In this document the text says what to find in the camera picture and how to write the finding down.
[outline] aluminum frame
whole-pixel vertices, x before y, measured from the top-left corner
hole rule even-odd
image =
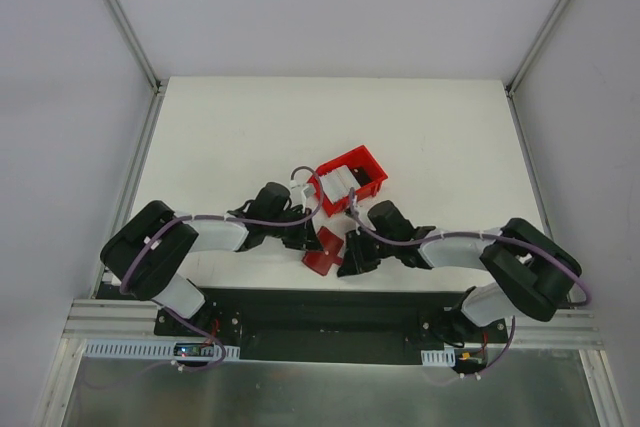
[[[157,313],[158,306],[153,302],[76,300],[71,306],[62,337],[194,341],[194,337],[155,336],[153,329]],[[600,329],[589,310],[558,310],[550,322],[517,316],[516,325],[513,349],[604,350]]]
[[[142,174],[146,155],[151,143],[155,124],[158,119],[166,82],[160,82],[146,56],[137,35],[120,4],[119,0],[104,0],[113,21],[123,36],[124,42],[133,53],[136,61],[154,91],[149,112],[144,121],[136,150],[132,156],[129,175],[118,203],[118,210],[112,222],[110,234],[115,233],[130,214],[135,192]],[[540,188],[531,159],[528,144],[513,103],[513,94],[529,68],[537,58],[546,40],[552,34],[563,13],[572,0],[557,0],[551,12],[542,24],[536,38],[518,67],[513,79],[506,88],[514,125],[520,139],[523,156],[536,202],[543,219],[545,231],[551,230],[540,195]],[[100,285],[104,269],[98,266],[99,272],[94,293]],[[37,410],[36,425],[62,425],[66,413],[73,384],[78,372],[86,339],[118,338],[143,339],[154,341],[193,340],[162,337],[153,335],[156,306],[148,302],[137,301],[102,301],[77,300],[73,303],[67,324],[58,346],[53,367],[48,377],[45,395]],[[599,329],[591,312],[584,310],[559,311],[554,320],[541,324],[528,318],[518,318],[518,330],[514,339],[515,349],[570,349],[580,351],[580,356],[596,407],[598,419],[602,426],[625,426],[628,422],[620,402],[619,394],[610,371],[605,345],[600,337]]]

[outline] white wall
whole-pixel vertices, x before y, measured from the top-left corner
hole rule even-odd
[[[171,75],[508,80],[555,0],[121,0]]]
[[[102,0],[0,0],[0,425],[30,425],[150,102]]]
[[[640,0],[575,0],[516,96],[551,227],[581,260],[640,419]]]

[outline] white table surface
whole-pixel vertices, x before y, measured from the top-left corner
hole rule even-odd
[[[317,167],[361,144],[389,176],[363,207],[391,199],[414,226],[450,230],[515,216],[541,226],[498,81],[173,77],[133,213],[154,199],[182,212],[223,213],[268,181],[288,185],[294,167]],[[339,235],[353,228],[344,214],[327,219],[323,211],[314,224]],[[237,288],[459,291],[491,280],[396,259],[338,279],[337,266],[322,277],[301,258],[267,239],[244,253],[190,254],[180,272],[203,287]]]

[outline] red plastic container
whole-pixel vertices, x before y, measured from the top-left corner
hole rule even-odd
[[[376,159],[373,158],[373,155],[371,155],[371,152],[369,152],[364,145],[356,147],[346,154],[322,164],[316,169],[316,172],[318,175],[323,176],[338,167],[342,167],[343,165],[346,165],[351,171],[362,169],[370,179],[370,182],[367,182],[365,185],[361,185],[361,187],[356,190],[356,198],[358,200],[366,199],[367,197],[374,197],[380,191],[382,182],[387,179],[385,171],[382,170],[380,164],[378,164]],[[309,179],[309,183],[313,184],[316,188],[316,197],[318,197],[320,189],[317,182],[312,177]],[[335,213],[345,211],[348,206],[348,197],[344,197],[333,204],[325,196],[324,202],[322,203],[322,208],[327,213],[328,217],[331,217]]]

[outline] purple cable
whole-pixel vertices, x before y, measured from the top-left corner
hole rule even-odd
[[[306,165],[302,165],[300,167],[296,167],[295,169],[293,169],[293,172],[291,172],[291,180],[293,180],[295,175],[301,170],[307,170],[311,172],[311,175],[316,180],[318,184],[318,188],[320,189],[318,205],[316,206],[315,209],[313,209],[313,211],[309,215],[306,215],[302,219],[294,220],[292,222],[269,222],[266,220],[239,219],[237,217],[224,217],[222,215],[214,215],[214,214],[203,214],[203,215],[195,215],[195,216],[185,215],[182,217],[176,217],[174,219],[171,219],[169,222],[164,224],[162,228],[158,230],[158,232],[156,232],[153,237],[151,237],[149,242],[147,242],[147,244],[142,248],[142,250],[138,252],[138,255],[135,257],[135,259],[133,259],[133,262],[131,262],[131,266],[129,266],[129,269],[122,277],[122,283],[120,284],[120,293],[121,294],[129,293],[129,282],[131,281],[131,277],[133,276],[134,272],[140,265],[140,262],[142,262],[142,259],[144,258],[144,256],[149,253],[149,250],[151,250],[151,246],[154,245],[169,229],[171,229],[171,227],[173,227],[176,224],[179,224],[180,222],[191,222],[193,220],[217,220],[217,221],[222,220],[225,222],[263,225],[266,227],[294,227],[296,225],[304,224],[308,220],[312,219],[318,212],[320,212],[320,209],[322,209],[322,202],[324,201],[324,190],[322,190],[322,182],[320,180],[320,176],[318,175],[318,173],[315,170],[313,170],[311,167],[307,167]]]
[[[516,318],[514,316],[511,318],[511,332],[509,332],[509,338],[507,339],[507,343],[504,344],[504,348],[502,349],[502,351],[500,351],[497,357],[493,359],[489,365],[487,365],[484,369],[482,369],[482,372],[480,372],[481,374],[484,374],[487,370],[489,370],[494,365],[496,365],[500,361],[500,359],[502,359],[502,357],[504,357],[504,354],[506,354],[509,348],[511,347],[511,344],[513,343],[513,338],[515,337],[515,335],[516,335]]]
[[[137,372],[135,372],[133,375],[130,375],[128,377],[124,377],[122,379],[118,379],[114,382],[111,382],[110,384],[106,384],[106,385],[96,385],[96,384],[92,384],[90,382],[87,381],[87,376],[86,376],[86,366],[84,366],[82,368],[82,372],[80,375],[80,385],[84,386],[84,387],[88,387],[91,390],[110,390],[110,389],[115,389],[116,387],[119,387],[121,385],[125,385],[128,384],[129,382],[137,379],[138,377],[141,377],[142,375],[146,374],[147,372],[149,372],[150,370],[155,369],[156,367],[160,367],[161,365],[171,365],[171,362],[166,361],[166,360],[161,360],[159,362],[154,362],[153,364],[147,365],[146,367],[138,370]]]
[[[503,244],[511,244],[511,245],[516,245],[518,247],[522,247],[524,249],[527,249],[532,254],[542,257],[544,260],[549,262],[555,268],[560,270],[564,275],[569,277],[576,285],[578,285],[582,289],[582,291],[584,292],[585,299],[580,302],[570,303],[569,304],[570,307],[583,307],[591,303],[591,291],[585,285],[584,281],[580,277],[578,277],[573,271],[571,271],[566,265],[564,265],[558,259],[550,255],[549,253],[545,252],[544,250],[542,250],[540,247],[536,245],[530,244],[528,242],[523,242],[518,239],[512,239],[511,237],[503,237],[501,235],[494,235],[494,234],[484,234],[480,232],[444,232],[442,235],[434,235],[431,237],[426,237],[424,239],[407,240],[407,241],[391,240],[391,239],[386,239],[381,235],[378,235],[376,232],[374,232],[369,227],[364,225],[362,220],[360,220],[360,217],[358,216],[358,213],[355,209],[355,191],[353,189],[349,191],[349,208],[352,212],[353,219],[356,221],[358,226],[362,228],[362,230],[364,230],[367,234],[369,234],[374,239],[389,245],[395,245],[398,247],[409,247],[414,245],[428,244],[429,242],[434,242],[436,240],[442,240],[447,238],[466,237],[466,238],[481,239],[481,240],[495,240],[497,242],[502,242]]]

